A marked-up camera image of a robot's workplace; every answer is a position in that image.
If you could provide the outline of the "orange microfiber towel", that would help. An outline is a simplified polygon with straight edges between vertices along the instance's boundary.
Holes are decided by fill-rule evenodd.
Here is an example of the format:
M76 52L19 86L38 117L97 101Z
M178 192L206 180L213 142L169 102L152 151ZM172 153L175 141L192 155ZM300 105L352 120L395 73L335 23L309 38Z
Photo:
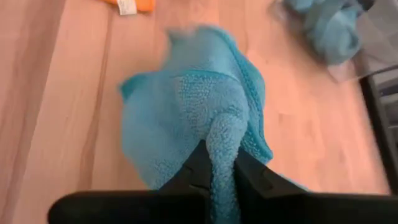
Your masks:
M149 13L155 9L155 0L102 0L116 5L121 16L134 15L138 12Z

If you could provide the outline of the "large blue microfiber towel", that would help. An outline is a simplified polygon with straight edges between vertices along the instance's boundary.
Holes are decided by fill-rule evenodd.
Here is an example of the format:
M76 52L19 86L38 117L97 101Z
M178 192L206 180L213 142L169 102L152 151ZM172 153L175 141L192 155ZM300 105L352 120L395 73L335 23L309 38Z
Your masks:
M233 162L239 146L261 163L272 159L262 127L264 80L221 29L200 26L191 34L170 32L169 39L169 56L159 71L121 85L123 152L156 189L205 141L216 224L238 224Z

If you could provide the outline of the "black metal table frame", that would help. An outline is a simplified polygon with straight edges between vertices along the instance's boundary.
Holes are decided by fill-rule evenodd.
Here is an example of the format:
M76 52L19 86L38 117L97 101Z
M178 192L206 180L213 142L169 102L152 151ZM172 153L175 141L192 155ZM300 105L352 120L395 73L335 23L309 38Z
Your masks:
M371 77L365 77L360 79L359 83L389 188L392 194L398 195L398 148L392 131L389 129L386 112L374 80Z

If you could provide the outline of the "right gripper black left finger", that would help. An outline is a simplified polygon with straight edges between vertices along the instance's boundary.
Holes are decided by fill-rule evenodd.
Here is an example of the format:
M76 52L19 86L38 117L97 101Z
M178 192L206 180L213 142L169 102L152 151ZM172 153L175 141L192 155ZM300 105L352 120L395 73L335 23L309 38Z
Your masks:
M212 164L206 149L206 142L201 140L180 170L161 188L159 192L169 195L199 195L210 198Z

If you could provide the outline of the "clear plastic bin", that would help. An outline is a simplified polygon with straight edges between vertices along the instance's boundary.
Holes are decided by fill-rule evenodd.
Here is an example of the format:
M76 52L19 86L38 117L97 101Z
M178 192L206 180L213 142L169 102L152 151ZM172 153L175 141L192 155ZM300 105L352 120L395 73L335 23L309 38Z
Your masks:
M363 12L356 29L361 49L341 65L328 67L338 82L371 77L377 84L398 83L398 0L353 0Z

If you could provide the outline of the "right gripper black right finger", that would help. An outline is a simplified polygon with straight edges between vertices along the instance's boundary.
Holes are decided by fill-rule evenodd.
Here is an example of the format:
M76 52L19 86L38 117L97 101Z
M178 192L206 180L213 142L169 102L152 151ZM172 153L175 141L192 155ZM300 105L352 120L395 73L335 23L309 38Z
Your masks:
M275 173L244 149L239 149L234 162L234 179L239 196L258 195L261 198L271 198L308 192L302 186Z

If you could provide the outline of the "small blue microfiber towel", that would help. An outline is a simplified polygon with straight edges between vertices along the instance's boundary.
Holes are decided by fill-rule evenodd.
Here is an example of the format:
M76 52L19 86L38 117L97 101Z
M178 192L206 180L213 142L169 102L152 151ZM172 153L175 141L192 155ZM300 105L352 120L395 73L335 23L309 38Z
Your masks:
M363 12L357 0L283 0L298 14L307 40L327 65L339 65L360 47L356 21Z

